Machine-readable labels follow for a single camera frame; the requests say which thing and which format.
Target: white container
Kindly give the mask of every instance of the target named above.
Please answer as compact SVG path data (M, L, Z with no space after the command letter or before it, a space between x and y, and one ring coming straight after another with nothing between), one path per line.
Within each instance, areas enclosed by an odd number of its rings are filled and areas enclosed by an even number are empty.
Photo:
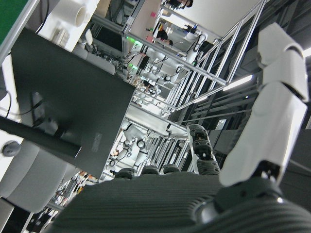
M87 18L86 7L71 0L61 0L53 14L76 27L81 26Z

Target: cable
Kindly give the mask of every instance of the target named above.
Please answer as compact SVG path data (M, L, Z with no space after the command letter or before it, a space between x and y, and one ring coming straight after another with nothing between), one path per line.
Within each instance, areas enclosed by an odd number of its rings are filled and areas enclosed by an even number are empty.
M8 108L8 111L6 113L6 116L5 118L8 118L9 116L9 113L10 113L10 110L11 110L11 106L12 106L12 96L11 96L11 93L7 91L7 93L9 94L9 97L10 97L10 104L9 104L9 108Z
M169 59L169 57L164 57L161 61L157 62L157 63L152 63L153 65L159 64L161 62L165 62L167 59Z
M12 112L10 112L10 110L11 110L11 105L12 105L12 96L11 96L11 93L10 93L10 92L8 92L8 94L9 94L9 96L10 96L10 105L9 105L8 110L5 109L5 108L0 107L0 110L7 111L7 116L6 116L5 118L7 118L7 117L9 116L9 114L14 115L14 116L22 116L22 115L25 115L25 114L27 114L27 113L30 113L30 112L32 112L34 109L36 109L37 107L39 107L39 106L42 104L42 102L43 102L43 101L39 101L39 102L38 102L36 105L34 105L30 110L28 110L28 111L26 111L26 112L24 112L24 113L12 113Z
M41 31L41 29L43 28L45 22L47 21L47 18L49 16L49 11L50 11L50 0L47 0L47 12L45 14L45 17L44 17L44 20L43 20L42 24L40 25L38 30L35 32L36 34L38 34Z

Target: fluorescent light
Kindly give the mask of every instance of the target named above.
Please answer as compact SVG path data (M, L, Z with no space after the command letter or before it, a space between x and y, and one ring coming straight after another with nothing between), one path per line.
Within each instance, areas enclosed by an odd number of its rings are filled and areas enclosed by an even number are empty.
M237 81L235 81L233 83L230 83L228 86L226 86L223 89L223 91L227 91L227 90L229 90L229 89L231 89L233 87L236 87L236 86L239 86L239 85L241 85L243 83L246 83L246 82L250 81L252 79L252 77L253 77L253 75L251 74L251 75L246 76L245 78L242 78L242 79L239 79L239 80L237 80Z
M198 103L206 99L207 99L207 96L204 96L204 97L198 98L194 103Z
M311 48L308 48L303 51L303 56L304 57L309 57L311 55Z

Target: green light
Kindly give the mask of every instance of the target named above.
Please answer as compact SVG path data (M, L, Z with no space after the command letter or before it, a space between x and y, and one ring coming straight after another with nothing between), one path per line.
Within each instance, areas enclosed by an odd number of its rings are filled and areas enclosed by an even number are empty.
M135 41L136 41L135 39L130 38L130 37L128 37L128 36L126 37L126 39L128 39L128 40L129 40L130 42L132 42L132 43L135 43Z
M132 63L128 64L129 67L132 67L132 69L138 69L135 65L133 65Z
M142 46L142 43L140 43L138 40L135 40L131 37L126 37L126 39L128 39L130 42L132 42L134 45L138 45L138 46Z

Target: monitor back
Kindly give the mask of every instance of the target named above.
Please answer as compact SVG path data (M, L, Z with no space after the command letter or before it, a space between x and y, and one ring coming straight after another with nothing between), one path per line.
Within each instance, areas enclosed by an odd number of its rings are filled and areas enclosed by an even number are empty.
M62 139L82 147L75 159L53 154L100 177L134 87L28 30L13 46L12 62L20 112L38 92L46 119L66 129ZM22 122L32 126L32 114Z

